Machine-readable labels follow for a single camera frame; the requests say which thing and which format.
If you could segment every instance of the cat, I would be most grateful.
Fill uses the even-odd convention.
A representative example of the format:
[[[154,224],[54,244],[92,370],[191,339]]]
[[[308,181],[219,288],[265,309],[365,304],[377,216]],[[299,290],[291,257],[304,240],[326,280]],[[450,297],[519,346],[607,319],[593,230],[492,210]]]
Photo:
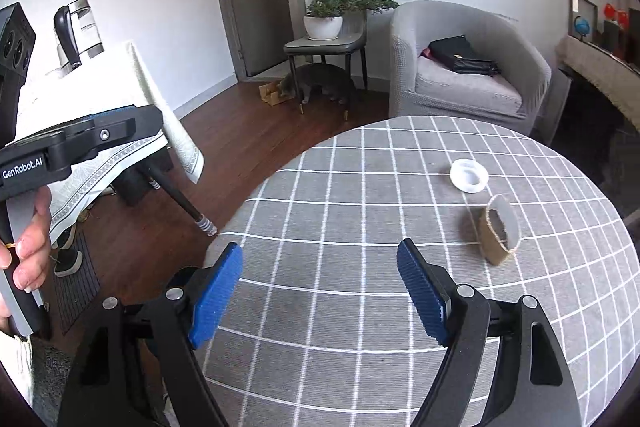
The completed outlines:
[[[304,64],[296,69],[296,77],[303,93],[302,103],[309,102],[311,92],[315,87],[320,87],[322,94],[328,96],[332,102],[337,100],[342,105],[347,103],[350,83],[342,68],[322,62]],[[295,94],[291,73],[278,84],[278,91],[281,95]]]

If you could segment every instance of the blue globe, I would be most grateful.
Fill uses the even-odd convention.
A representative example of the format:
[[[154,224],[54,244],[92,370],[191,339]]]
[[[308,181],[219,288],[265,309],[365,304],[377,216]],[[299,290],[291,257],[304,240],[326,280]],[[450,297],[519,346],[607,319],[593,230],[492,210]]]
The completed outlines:
[[[576,17],[574,21],[574,28],[578,32],[579,35],[586,37],[591,32],[591,25],[589,21],[584,17]]]

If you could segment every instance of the white flower pot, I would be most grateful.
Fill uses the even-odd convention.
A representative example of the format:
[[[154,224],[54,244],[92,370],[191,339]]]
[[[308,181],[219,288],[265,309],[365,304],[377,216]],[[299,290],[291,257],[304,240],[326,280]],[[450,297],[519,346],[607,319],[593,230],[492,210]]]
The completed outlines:
[[[313,41],[331,41],[337,38],[342,29],[342,17],[305,17],[305,28]]]

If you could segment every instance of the bonsai tree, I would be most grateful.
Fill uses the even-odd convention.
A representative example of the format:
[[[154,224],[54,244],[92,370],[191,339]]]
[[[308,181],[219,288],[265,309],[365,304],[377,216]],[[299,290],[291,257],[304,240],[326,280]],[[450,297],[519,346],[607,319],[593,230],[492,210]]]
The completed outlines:
[[[369,10],[372,13],[382,13],[398,8],[393,0],[312,0],[306,9],[308,17],[333,18],[342,17],[348,12]]]

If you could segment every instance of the gray leather chair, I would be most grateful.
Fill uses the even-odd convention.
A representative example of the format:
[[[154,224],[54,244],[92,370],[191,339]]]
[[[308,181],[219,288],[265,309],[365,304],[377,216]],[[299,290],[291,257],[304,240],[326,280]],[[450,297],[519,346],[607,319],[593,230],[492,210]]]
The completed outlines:
[[[366,12],[348,13],[344,16],[342,29],[337,39],[331,41],[315,41],[305,36],[284,45],[284,52],[289,57],[289,66],[296,84],[296,91],[300,95],[298,82],[296,80],[296,55],[306,55],[313,57],[320,55],[321,60],[326,62],[327,55],[344,55],[345,71],[347,77],[351,79],[351,55],[360,50],[360,58],[362,60],[362,79],[364,87],[369,87],[367,78],[367,55],[365,46],[367,44],[367,14]],[[354,89],[353,80],[351,80],[351,90]]]
[[[458,35],[502,75],[457,74],[420,57],[430,42]],[[461,4],[409,2],[394,12],[391,47],[389,117],[460,116],[530,134],[551,69],[507,21]]]

